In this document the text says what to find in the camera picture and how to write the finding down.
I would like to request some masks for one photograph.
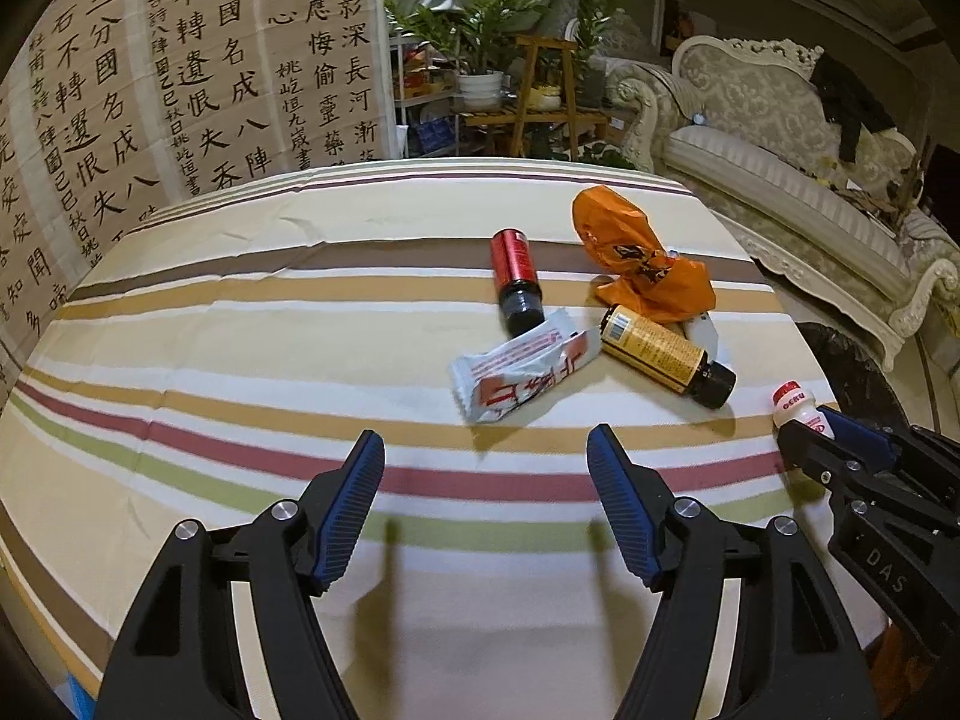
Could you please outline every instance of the silver bolt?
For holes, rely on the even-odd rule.
[[[693,519],[700,513],[700,504],[693,500],[693,498],[677,498],[673,509],[677,514],[680,514],[681,517]]]
[[[280,503],[275,503],[274,507],[270,509],[270,514],[272,514],[274,519],[282,522],[285,519],[295,517],[298,510],[299,507],[296,505],[296,501],[280,501]]]
[[[777,517],[774,520],[774,527],[784,536],[795,536],[797,534],[797,523],[790,517]]]
[[[174,536],[179,538],[181,541],[190,541],[190,539],[194,538],[199,530],[200,524],[194,519],[184,519],[183,522],[178,523],[176,528],[174,528]]]

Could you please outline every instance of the striped tablecloth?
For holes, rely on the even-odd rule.
[[[488,238],[533,241],[545,302],[603,307],[570,220],[607,184],[664,245],[709,266],[738,376],[718,413],[601,356],[501,423],[464,424],[448,364],[505,340]],[[0,539],[14,583],[96,693],[112,640],[172,526],[247,522],[296,497],[364,428],[387,471],[347,576],[318,605],[364,720],[610,717],[656,596],[613,548],[584,462],[606,421],[675,493],[819,539],[817,488],[782,471],[776,385],[821,402],[823,372],[736,241],[679,184],[601,167],[439,160],[336,167],[213,194],[123,238],[45,333],[0,418]],[[863,638],[877,609],[832,571]],[[731,654],[725,605],[704,712]],[[248,685],[276,717],[248,589]]]

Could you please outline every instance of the green stripe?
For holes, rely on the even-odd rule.
[[[39,413],[19,392],[11,394],[11,403],[47,435],[175,490],[251,515],[260,514],[277,501],[277,494],[270,490],[258,490],[182,469],[145,452],[80,433]],[[774,490],[739,501],[715,504],[710,509],[723,519],[756,522],[823,495],[823,488],[805,477],[795,479],[791,475],[787,485],[787,490]],[[589,536],[589,525],[589,522],[448,520],[371,512],[363,528],[363,538],[365,541],[390,541],[406,546],[459,552],[576,553],[597,549],[596,536]],[[390,536],[387,536],[388,527],[392,532]],[[613,536],[606,523],[603,523],[600,542],[603,548],[613,547]]]

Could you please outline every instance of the crumpled orange bag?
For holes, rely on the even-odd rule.
[[[619,276],[596,288],[604,303],[622,304],[659,324],[716,308],[707,266],[669,256],[647,215],[609,187],[576,196],[573,226],[594,261]]]

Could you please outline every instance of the bottle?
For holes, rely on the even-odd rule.
[[[774,424],[781,429],[784,423],[795,419],[818,433],[833,438],[833,429],[827,418],[817,410],[817,399],[797,382],[787,382],[774,392]]]
[[[711,362],[699,346],[625,306],[613,306],[603,317],[600,341],[617,360],[708,409],[723,406],[736,384],[736,374]]]
[[[500,230],[490,242],[493,279],[511,338],[544,322],[544,292],[536,279],[530,245],[520,230]]]

